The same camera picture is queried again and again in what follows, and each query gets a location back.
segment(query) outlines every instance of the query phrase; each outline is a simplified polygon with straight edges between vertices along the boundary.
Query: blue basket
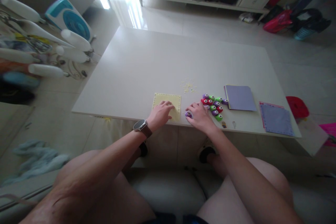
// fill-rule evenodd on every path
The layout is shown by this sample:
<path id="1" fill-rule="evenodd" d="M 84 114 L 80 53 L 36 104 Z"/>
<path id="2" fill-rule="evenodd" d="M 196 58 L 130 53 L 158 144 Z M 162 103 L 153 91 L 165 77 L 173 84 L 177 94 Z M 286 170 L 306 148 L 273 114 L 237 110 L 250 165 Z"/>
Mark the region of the blue basket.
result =
<path id="1" fill-rule="evenodd" d="M 300 30 L 298 30 L 295 34 L 294 34 L 294 38 L 296 40 L 304 40 L 305 38 L 309 37 L 310 35 L 312 35 L 313 33 L 315 33 L 315 30 L 311 30 L 311 29 L 306 29 L 306 28 L 301 28 Z"/>

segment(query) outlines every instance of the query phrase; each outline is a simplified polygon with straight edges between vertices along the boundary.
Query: person's left hand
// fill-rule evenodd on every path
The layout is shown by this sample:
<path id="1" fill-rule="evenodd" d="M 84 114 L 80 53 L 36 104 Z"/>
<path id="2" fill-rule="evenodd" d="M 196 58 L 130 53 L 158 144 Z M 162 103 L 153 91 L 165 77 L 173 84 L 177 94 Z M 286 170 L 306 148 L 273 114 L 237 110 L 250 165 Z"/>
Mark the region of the person's left hand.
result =
<path id="1" fill-rule="evenodd" d="M 149 129 L 154 132 L 165 125 L 172 118 L 168 115 L 169 111 L 174 108 L 170 101 L 161 101 L 159 105 L 155 106 L 146 120 Z"/>

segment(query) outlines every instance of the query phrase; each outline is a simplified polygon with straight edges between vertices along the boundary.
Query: wristwatch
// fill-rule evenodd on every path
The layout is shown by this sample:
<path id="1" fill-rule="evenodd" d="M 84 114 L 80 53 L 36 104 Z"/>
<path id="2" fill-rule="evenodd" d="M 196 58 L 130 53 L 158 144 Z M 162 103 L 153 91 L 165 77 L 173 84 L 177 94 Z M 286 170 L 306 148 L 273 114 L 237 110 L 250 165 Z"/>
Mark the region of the wristwatch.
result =
<path id="1" fill-rule="evenodd" d="M 133 130 L 141 131 L 146 138 L 149 138 L 152 135 L 152 131 L 148 128 L 147 121 L 145 119 L 142 119 L 134 124 Z"/>

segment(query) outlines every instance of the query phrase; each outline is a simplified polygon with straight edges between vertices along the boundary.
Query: brown watch strap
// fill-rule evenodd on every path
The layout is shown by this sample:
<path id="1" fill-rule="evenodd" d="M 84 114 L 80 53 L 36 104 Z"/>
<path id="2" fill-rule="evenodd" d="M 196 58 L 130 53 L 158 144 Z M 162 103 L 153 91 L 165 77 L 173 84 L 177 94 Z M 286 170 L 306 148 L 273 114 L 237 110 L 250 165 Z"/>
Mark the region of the brown watch strap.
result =
<path id="1" fill-rule="evenodd" d="M 149 138 L 152 135 L 152 131 L 148 128 L 148 125 L 145 125 L 142 129 L 141 132 L 145 134 L 147 138 Z"/>

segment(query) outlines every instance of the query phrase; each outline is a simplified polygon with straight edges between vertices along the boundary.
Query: watch face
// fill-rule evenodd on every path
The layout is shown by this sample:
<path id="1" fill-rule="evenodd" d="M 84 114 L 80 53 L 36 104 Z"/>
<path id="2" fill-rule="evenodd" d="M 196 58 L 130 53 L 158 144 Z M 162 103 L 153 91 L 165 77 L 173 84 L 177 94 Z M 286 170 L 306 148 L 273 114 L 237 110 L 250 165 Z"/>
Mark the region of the watch face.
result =
<path id="1" fill-rule="evenodd" d="M 145 122 L 146 122 L 145 119 L 138 121 L 136 124 L 134 124 L 133 129 L 134 130 L 140 129 L 145 124 Z"/>

